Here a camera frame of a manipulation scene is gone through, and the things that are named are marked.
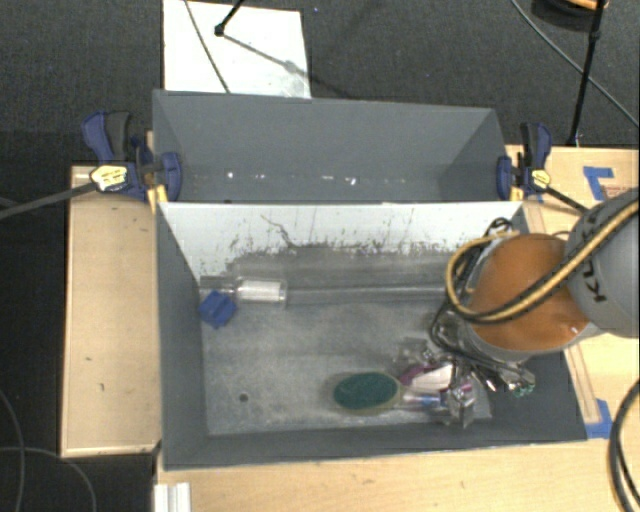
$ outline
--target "wire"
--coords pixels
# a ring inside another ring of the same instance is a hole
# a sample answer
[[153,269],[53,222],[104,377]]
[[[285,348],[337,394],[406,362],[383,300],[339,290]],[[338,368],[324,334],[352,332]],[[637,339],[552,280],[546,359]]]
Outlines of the wire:
[[[620,404],[620,408],[618,409],[616,418],[613,422],[613,425],[611,426],[611,434],[609,436],[608,459],[609,470],[611,471],[611,478],[613,480],[613,490],[625,512],[633,512],[633,508],[631,507],[631,503],[629,502],[629,498],[624,489],[622,477],[620,475],[619,462],[624,461],[624,455],[622,452],[622,447],[620,445],[620,432],[622,430],[624,420],[629,413],[629,409],[631,408],[631,404],[639,394],[640,380],[636,381],[636,383],[631,387],[631,389],[629,389],[624,399],[622,400],[622,404]],[[635,492],[634,496],[637,496],[635,485],[633,484],[633,480],[631,480],[631,476],[628,474],[628,470],[625,472],[625,479],[627,480],[631,491]]]
[[12,201],[11,199],[7,199],[6,197],[0,197],[0,206],[3,206],[5,208],[10,208],[11,206],[15,206],[18,203],[16,203],[15,201]]
[[[584,71],[579,64],[572,60],[571,57],[564,53],[558,45],[556,45],[551,39],[549,39],[549,36],[542,32],[542,30],[540,30],[540,28],[533,22],[533,20],[527,15],[527,13],[524,12],[522,7],[520,7],[520,4],[518,4],[516,0],[511,0],[511,3],[516,8],[520,16],[522,16],[527,24],[534,30],[536,34],[538,34],[542,38],[545,43],[547,43],[558,55],[560,55],[565,61],[567,61],[578,73],[582,73]],[[638,120],[634,118],[633,115],[626,108],[624,108],[618,100],[611,96],[611,94],[609,94],[609,92],[602,85],[600,85],[591,77],[589,77],[589,82],[591,82],[591,84],[598,91],[600,91],[600,93],[605,98],[607,98],[613,104],[613,106],[616,107],[636,128],[640,128]]]
[[196,35],[198,36],[198,39],[200,40],[200,44],[202,45],[202,48],[204,49],[204,52],[207,54],[207,58],[209,59],[209,62],[211,63],[211,67],[213,68],[213,71],[215,72],[216,76],[218,77],[218,80],[220,80],[220,83],[222,84],[222,88],[224,89],[224,92],[226,92],[227,94],[230,93],[231,91],[229,90],[229,86],[227,85],[227,82],[224,81],[224,78],[222,78],[222,73],[220,73],[220,70],[218,69],[218,66],[216,66],[216,63],[213,60],[213,56],[211,55],[211,52],[209,51],[209,47],[207,46],[207,43],[205,43],[204,38],[202,37],[202,34],[200,33],[200,29],[198,28],[198,24],[196,23],[196,19],[193,16],[193,12],[191,11],[191,7],[189,6],[188,0],[183,0],[183,3],[184,3],[184,6],[187,8],[187,12],[189,13],[189,18],[191,19],[191,24],[193,25],[193,28],[196,31]]
[[80,466],[78,466],[75,462],[68,459],[63,459],[57,453],[54,453],[52,451],[44,450],[42,448],[26,447],[24,445],[24,437],[22,436],[22,429],[20,428],[20,422],[18,422],[18,417],[16,416],[16,413],[11,405],[11,402],[9,402],[9,399],[2,392],[2,390],[0,390],[0,401],[2,401],[2,403],[5,406],[5,409],[9,413],[9,417],[11,418],[11,422],[13,423],[13,428],[16,432],[16,437],[18,438],[18,446],[0,446],[0,453],[18,452],[20,454],[20,475],[19,475],[19,483],[18,483],[18,494],[16,497],[16,504],[14,506],[15,512],[20,512],[20,510],[22,509],[22,499],[24,496],[24,487],[25,487],[25,481],[26,481],[26,468],[27,468],[26,454],[27,453],[46,455],[47,457],[51,457],[58,462],[62,462],[70,466],[76,473],[78,473],[78,475],[80,475],[80,477],[84,481],[87,489],[89,490],[89,494],[91,495],[91,510],[93,512],[97,512],[98,500],[96,499],[96,493],[93,489],[93,485],[91,484],[91,480],[89,480],[89,477],[82,470],[82,468],[80,468]]
[[[19,446],[0,447],[0,453],[2,453],[2,452],[16,452],[16,451],[22,451],[22,448],[19,447]],[[34,453],[34,454],[39,454],[39,455],[46,455],[47,457],[51,457],[52,459],[55,459],[57,462],[62,462],[63,464],[66,464],[67,466],[72,468],[76,473],[78,473],[78,475],[80,475],[80,478],[82,478],[83,482],[85,483],[85,485],[87,487],[87,490],[89,491],[89,494],[91,495],[91,510],[93,512],[98,512],[98,500],[96,498],[96,492],[93,489],[93,485],[91,484],[91,480],[89,480],[89,477],[82,470],[82,468],[80,466],[78,466],[75,462],[73,462],[71,460],[63,459],[57,453],[51,452],[49,450],[44,450],[42,448],[26,447],[26,448],[24,448],[24,451],[26,453]]]
[[556,190],[555,188],[547,187],[545,189],[545,192],[550,196],[555,197],[556,199],[559,199],[564,204],[571,206],[571,208],[579,211],[580,213],[586,213],[589,210],[586,206],[578,203],[577,201],[574,201],[569,196],[563,194],[562,192]]
[[551,236],[555,236],[557,238],[561,236],[570,236],[570,235],[571,235],[571,231],[568,231],[566,229],[563,229],[562,231],[556,231],[555,233],[551,234]]
[[627,487],[631,491],[633,499],[636,500],[636,503],[640,505],[640,494],[638,494],[638,489],[636,489],[636,485],[631,477],[631,472],[629,471],[629,467],[627,466],[627,460],[624,456],[624,451],[622,449],[622,442],[620,441],[620,437],[617,439],[616,450],[618,451],[618,458],[620,459],[620,468],[622,469],[622,474],[624,475],[624,479],[627,482]]
[[24,437],[22,436],[22,429],[20,428],[20,422],[18,421],[18,417],[16,416],[16,412],[13,410],[11,406],[11,402],[7,396],[0,389],[0,400],[4,404],[5,409],[9,413],[9,417],[11,418],[11,423],[13,423],[13,429],[16,432],[16,437],[18,438],[18,446],[17,451],[20,454],[20,476],[18,481],[18,494],[16,496],[16,504],[14,506],[15,512],[20,512],[22,508],[22,497],[24,496],[24,483],[26,480],[26,471],[27,471],[27,461],[26,461],[26,448],[24,446]]
[[[496,229],[504,229],[511,230],[513,229],[513,224],[510,220],[505,219],[504,217],[499,217],[495,219],[484,232],[484,237],[490,237],[492,240],[498,239],[497,235],[492,235],[492,231]],[[464,254],[463,258],[461,258],[460,263],[455,267],[455,277],[454,283],[456,289],[460,288],[461,293],[466,293],[466,282],[469,279],[471,273],[473,272],[474,267],[476,266],[478,260],[482,256],[483,248],[476,248],[475,250],[468,251]],[[507,363],[502,363],[500,361],[496,361],[489,357],[483,357],[481,354],[470,354],[459,348],[453,346],[445,336],[441,335],[439,331],[440,318],[447,312],[450,312],[451,302],[448,298],[445,298],[444,302],[436,312],[431,325],[429,327],[429,335],[430,339],[441,349],[445,350],[447,353],[453,355],[454,357],[465,361],[468,365],[471,366],[473,371],[482,376],[482,380],[485,383],[491,382],[492,378],[500,378],[499,372],[500,370],[507,370],[509,372],[517,371],[517,366],[510,366]],[[488,370],[491,372],[491,375],[487,375],[483,370]]]
[[80,185],[79,187],[72,188],[71,190],[65,190],[64,192],[58,192],[50,196],[36,199],[35,201],[11,206],[5,210],[0,210],[0,220],[13,217],[14,215],[18,215],[20,213],[26,213],[31,210],[35,210],[36,208],[41,208],[43,206],[58,203],[60,201],[73,199],[74,197],[78,197],[95,190],[96,186],[94,183],[86,183],[84,185]]
[[511,301],[491,311],[477,312],[462,305],[453,282],[453,276],[455,275],[454,269],[458,260],[465,254],[465,252],[477,247],[486,247],[493,240],[513,233],[490,235],[465,244],[458,249],[447,264],[445,287],[452,307],[455,309],[456,313],[464,319],[473,323],[484,324],[514,320],[515,318],[528,313],[531,309],[535,308],[555,293],[588,257],[595,254],[595,252],[608,241],[609,236],[614,231],[620,229],[622,225],[637,213],[638,200],[636,199],[612,216],[601,229],[586,237],[546,276],[536,281]]

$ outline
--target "clamp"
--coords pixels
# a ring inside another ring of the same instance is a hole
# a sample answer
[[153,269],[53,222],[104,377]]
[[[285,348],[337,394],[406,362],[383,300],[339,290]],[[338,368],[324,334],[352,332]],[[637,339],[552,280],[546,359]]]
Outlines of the clamp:
[[519,201],[532,194],[547,192],[551,179],[544,169],[551,154],[551,132],[542,123],[520,125],[524,153],[518,153],[514,167],[508,156],[498,159],[496,186],[503,200]]
[[[169,201],[177,200],[182,185],[178,154],[163,153],[154,162],[153,153],[143,140],[135,136],[127,140],[129,118],[128,112],[97,111],[82,121],[84,142],[100,162],[90,174],[91,181],[100,192],[120,193],[144,202],[151,188],[146,178],[153,174],[165,185]],[[128,143],[135,162],[128,160]]]

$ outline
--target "black cord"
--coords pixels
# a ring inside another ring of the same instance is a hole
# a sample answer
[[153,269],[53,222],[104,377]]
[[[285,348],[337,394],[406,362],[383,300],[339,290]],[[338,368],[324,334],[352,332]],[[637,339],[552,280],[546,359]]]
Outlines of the black cord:
[[624,450],[622,449],[622,442],[620,437],[617,439],[616,450],[618,451],[618,458],[620,459],[620,468],[622,469],[622,474],[624,475],[624,479],[627,482],[627,487],[631,491],[631,495],[633,499],[636,500],[636,503],[640,505],[640,494],[638,494],[638,489],[636,489],[636,485],[631,477],[631,472],[629,471],[629,467],[627,466],[627,459],[624,456]]
[[[534,30],[536,34],[538,34],[538,36],[542,38],[542,40],[545,43],[547,43],[558,55],[560,55],[565,61],[567,61],[571,65],[571,67],[573,67],[576,71],[578,71],[578,73],[583,72],[583,69],[580,67],[579,64],[573,61],[571,57],[569,57],[566,53],[564,53],[560,49],[560,47],[558,47],[558,45],[556,45],[551,39],[549,39],[549,37],[544,32],[542,32],[542,30],[540,30],[540,28],[533,22],[533,20],[529,16],[527,16],[527,13],[524,12],[522,7],[520,7],[520,5],[516,0],[511,0],[511,3],[516,8],[520,16],[522,16],[522,18],[527,22],[527,24]],[[616,107],[636,128],[640,128],[640,125],[638,124],[638,120],[634,118],[633,115],[631,115],[631,113],[626,108],[624,108],[618,100],[616,100],[613,96],[611,96],[611,94],[609,94],[609,92],[602,85],[600,85],[591,77],[589,77],[589,82],[591,82],[591,84],[598,91],[600,91],[600,93],[605,98],[607,98],[613,104],[613,106]]]
[[562,201],[564,204],[571,206],[571,208],[573,208],[574,210],[579,211],[580,213],[586,213],[589,211],[589,208],[587,208],[586,206],[584,206],[583,204],[580,204],[577,201],[574,201],[573,199],[571,199],[569,196],[563,194],[562,192],[556,190],[555,188],[552,187],[547,187],[545,189],[545,192],[547,194],[549,194],[552,197],[555,197],[556,199],[559,199],[560,201]]
[[222,88],[224,89],[224,92],[226,92],[227,94],[230,93],[231,91],[229,90],[229,86],[227,85],[227,82],[225,82],[224,78],[222,78],[222,73],[220,73],[220,70],[218,69],[218,66],[216,66],[215,61],[213,60],[213,56],[211,55],[211,52],[209,51],[209,48],[207,47],[207,43],[205,43],[204,38],[202,37],[202,34],[200,33],[200,29],[198,28],[198,24],[196,23],[196,19],[193,16],[193,12],[191,12],[191,7],[189,6],[189,1],[188,0],[183,0],[185,7],[187,8],[187,12],[189,13],[189,19],[191,19],[191,24],[193,25],[194,30],[196,31],[196,35],[198,36],[198,39],[200,40],[200,44],[202,45],[202,48],[204,49],[205,53],[207,54],[207,58],[209,59],[209,62],[211,63],[211,67],[213,68],[213,71],[215,72],[216,76],[218,77],[218,80],[220,80],[220,83],[222,84]]
[[[622,483],[622,476],[620,475],[620,463],[624,460],[622,446],[620,445],[620,432],[631,408],[631,404],[638,397],[638,394],[640,394],[640,380],[636,381],[622,400],[620,409],[618,409],[616,418],[611,426],[611,434],[609,436],[609,471],[611,472],[611,478],[613,480],[614,493],[625,512],[633,512],[633,508],[631,507],[629,497]],[[625,479],[627,480],[627,484],[629,484],[629,488],[634,492],[634,496],[637,497],[636,487],[631,479],[631,475],[628,474],[628,469],[625,471]]]
[[0,453],[18,452],[18,454],[20,455],[20,475],[19,475],[19,482],[18,482],[18,493],[16,496],[16,503],[14,506],[15,512],[20,512],[20,510],[22,509],[22,499],[24,496],[24,487],[25,487],[25,481],[26,481],[26,467],[27,467],[26,454],[27,453],[45,455],[47,457],[51,457],[55,459],[58,462],[62,462],[70,466],[76,473],[78,473],[78,475],[80,475],[80,477],[84,481],[87,489],[89,490],[89,494],[91,495],[91,510],[92,512],[97,512],[98,500],[96,499],[96,493],[93,489],[93,485],[91,485],[91,480],[89,480],[89,477],[87,476],[87,474],[75,462],[67,459],[63,459],[57,453],[51,452],[49,450],[44,450],[42,448],[26,447],[24,445],[24,437],[22,436],[22,429],[20,428],[18,417],[16,416],[16,413],[13,407],[11,406],[11,402],[9,402],[9,399],[2,392],[2,390],[0,390],[0,401],[2,401],[2,403],[5,406],[5,409],[9,413],[9,417],[11,418],[11,422],[13,423],[13,428],[16,432],[16,437],[18,438],[18,446],[1,446],[0,447]]
[[13,423],[13,429],[16,432],[16,437],[18,438],[18,446],[17,451],[20,454],[20,476],[18,480],[18,493],[16,496],[16,504],[14,506],[15,512],[20,512],[22,508],[22,497],[24,496],[24,483],[26,480],[26,472],[27,472],[27,461],[26,461],[26,448],[24,446],[24,437],[22,436],[22,429],[20,428],[20,422],[18,421],[18,417],[16,416],[16,412],[11,407],[11,402],[4,394],[4,392],[0,389],[0,401],[4,404],[5,409],[9,413],[9,418],[11,418],[11,423]]
[[36,208],[42,208],[43,206],[58,203],[60,201],[73,199],[74,197],[78,197],[95,190],[96,186],[94,183],[86,183],[84,185],[80,185],[79,187],[65,190],[64,192],[58,192],[56,194],[51,194],[50,196],[36,199],[35,201],[11,206],[5,210],[0,210],[0,220],[13,217],[14,215],[18,215],[20,213],[26,213],[31,210],[35,210]]
[[[2,452],[17,452],[17,451],[22,451],[22,448],[20,448],[19,446],[3,446],[3,447],[0,447],[0,453],[2,453]],[[54,452],[49,451],[49,450],[44,450],[42,448],[25,447],[24,448],[24,452],[25,453],[33,453],[33,454],[45,455],[47,457],[55,459],[57,462],[62,462],[63,464],[66,464],[67,466],[72,468],[78,475],[80,475],[80,478],[82,478],[82,481],[85,483],[85,486],[87,487],[87,490],[89,491],[89,494],[91,495],[91,510],[92,510],[92,512],[98,512],[98,500],[96,498],[96,492],[93,489],[93,485],[91,484],[91,480],[89,480],[89,477],[82,470],[82,468],[80,466],[78,466],[75,462],[73,462],[71,460],[63,459],[57,453],[54,453]]]
[[580,128],[580,119],[582,118],[582,109],[584,108],[584,98],[587,94],[587,85],[589,76],[591,75],[591,66],[593,64],[593,56],[596,52],[596,43],[600,39],[600,23],[602,23],[602,15],[604,14],[604,4],[606,0],[597,0],[596,12],[593,15],[591,23],[591,31],[589,32],[589,46],[587,47],[587,56],[584,60],[584,71],[580,79],[580,88],[578,89],[578,99],[573,113],[573,121],[571,122],[571,134],[567,140],[567,145],[578,145],[578,129]]

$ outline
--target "black carpet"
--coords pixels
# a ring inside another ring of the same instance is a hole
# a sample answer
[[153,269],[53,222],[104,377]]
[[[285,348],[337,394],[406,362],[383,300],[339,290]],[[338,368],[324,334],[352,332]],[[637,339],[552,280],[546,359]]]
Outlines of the black carpet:
[[[580,65],[590,20],[520,0]],[[522,121],[569,136],[580,80],[525,24],[510,0],[265,0],[302,9],[316,97],[346,97],[496,109],[508,143]],[[638,116],[640,4],[607,9],[592,76]],[[213,25],[219,20],[212,20]],[[98,110],[128,110],[132,131],[151,126],[162,86],[160,0],[24,0],[0,3],[0,197],[26,201],[63,189],[74,161],[92,154],[80,122]],[[593,87],[580,126],[583,145],[637,147],[638,130]],[[0,221],[0,389],[28,446],[57,450],[64,328],[65,207]],[[0,405],[0,447],[16,444]],[[24,511],[90,510],[71,469],[27,457]],[[148,456],[80,461],[101,511],[149,507]],[[18,457],[0,451],[0,511],[13,510]]]

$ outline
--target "yellow label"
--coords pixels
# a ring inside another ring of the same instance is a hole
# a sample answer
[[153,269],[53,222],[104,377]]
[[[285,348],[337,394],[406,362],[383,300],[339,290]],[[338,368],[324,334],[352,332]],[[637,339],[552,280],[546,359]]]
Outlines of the yellow label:
[[522,201],[524,199],[524,192],[518,187],[511,187],[511,193],[509,194],[509,201]]
[[90,177],[102,192],[115,190],[127,184],[127,168],[122,165],[101,165],[91,172]]
[[547,188],[551,183],[551,176],[544,169],[536,169],[531,173],[533,183],[538,188]]

